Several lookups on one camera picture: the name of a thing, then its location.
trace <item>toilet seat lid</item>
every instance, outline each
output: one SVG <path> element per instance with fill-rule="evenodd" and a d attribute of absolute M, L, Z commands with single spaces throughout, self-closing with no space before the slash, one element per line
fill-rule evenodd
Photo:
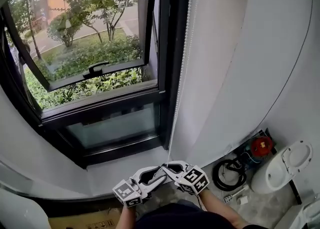
<path fill-rule="evenodd" d="M 312 145 L 309 142 L 300 140 L 293 143 L 283 152 L 282 160 L 288 173 L 294 176 L 308 166 L 312 156 Z"/>

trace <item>window frame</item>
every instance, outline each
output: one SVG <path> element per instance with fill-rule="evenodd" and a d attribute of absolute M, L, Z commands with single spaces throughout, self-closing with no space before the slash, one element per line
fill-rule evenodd
<path fill-rule="evenodd" d="M 21 40 L 19 33 L 17 31 L 15 22 L 12 18 L 11 11 L 9 8 L 9 3 L 6 1 L 1 8 L 2 16 L 4 23 L 7 27 L 7 30 L 11 36 L 11 39 L 18 50 L 18 52 L 23 57 L 23 60 L 30 68 L 33 75 L 37 78 L 40 84 L 45 88 L 46 91 L 51 92 L 63 87 L 66 87 L 71 84 L 79 83 L 94 77 L 103 76 L 106 74 L 112 74 L 122 70 L 137 68 L 146 66 L 149 63 L 149 53 L 150 53 L 150 40 L 151 40 L 151 31 L 153 25 L 153 9 L 154 9 L 155 0 L 148 0 L 147 3 L 147 16 L 146 16 L 146 26 L 145 26 L 145 44 L 143 45 L 142 58 L 136 59 L 134 61 L 128 61 L 123 63 L 118 63 L 110 66 L 102 66 L 106 64 L 105 61 L 92 64 L 88 67 L 87 70 L 78 73 L 76 75 L 70 76 L 65 79 L 58 79 L 56 81 L 50 82 L 43 75 L 41 70 L 37 67 L 36 63 L 30 56 L 29 52 L 26 49 L 23 41 Z"/>
<path fill-rule="evenodd" d="M 103 98 L 103 95 L 108 93 L 107 91 L 101 96 L 94 95 L 85 100 L 81 99 L 77 101 L 78 104 L 66 103 L 58 108 L 39 113 L 28 102 L 22 88 L 18 86 L 17 76 L 12 74 L 15 64 L 8 44 L 5 48 L 6 54 L 0 53 L 0 65 L 3 64 L 0 67 L 0 84 L 12 104 L 39 135 L 81 168 L 160 146 L 168 149 L 183 55 L 188 0 L 160 0 L 159 6 L 157 86 L 150 86 L 112 98 Z M 153 40 L 150 34 L 148 42 L 151 41 Z M 115 141 L 112 145 L 84 150 L 80 142 L 68 130 L 62 128 L 62 126 L 82 122 L 83 119 L 91 120 L 102 112 L 111 114 L 150 103 L 158 104 L 159 109 L 159 118 L 155 118 L 159 122 L 159 129 L 153 134 L 122 139 Z"/>

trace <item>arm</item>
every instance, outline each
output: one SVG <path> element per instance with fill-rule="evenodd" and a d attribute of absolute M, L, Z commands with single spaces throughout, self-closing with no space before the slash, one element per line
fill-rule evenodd
<path fill-rule="evenodd" d="M 136 206 L 123 207 L 115 229 L 133 229 L 136 224 Z"/>
<path fill-rule="evenodd" d="M 206 210 L 212 213 L 219 214 L 226 218 L 236 229 L 243 229 L 249 224 L 231 207 L 223 203 L 210 190 L 204 189 L 199 193 L 199 197 L 205 206 Z"/>

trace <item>dark shirt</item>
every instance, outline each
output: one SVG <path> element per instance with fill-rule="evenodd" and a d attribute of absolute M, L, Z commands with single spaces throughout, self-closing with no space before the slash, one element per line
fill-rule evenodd
<path fill-rule="evenodd" d="M 198 210 L 194 207 L 171 203 L 160 207 L 143 217 L 135 225 L 137 229 L 235 229 L 223 216 Z M 258 225 L 248 225 L 245 229 L 265 229 Z"/>

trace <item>window handle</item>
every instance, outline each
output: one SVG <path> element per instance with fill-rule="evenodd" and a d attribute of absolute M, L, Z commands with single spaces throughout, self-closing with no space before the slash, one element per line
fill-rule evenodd
<path fill-rule="evenodd" d="M 108 61 L 104 62 L 99 62 L 99 63 L 94 63 L 88 67 L 89 72 L 86 72 L 83 74 L 83 77 L 85 79 L 89 79 L 92 77 L 97 77 L 102 75 L 102 68 L 95 70 L 95 67 L 103 66 L 103 65 L 108 65 L 110 64 Z"/>

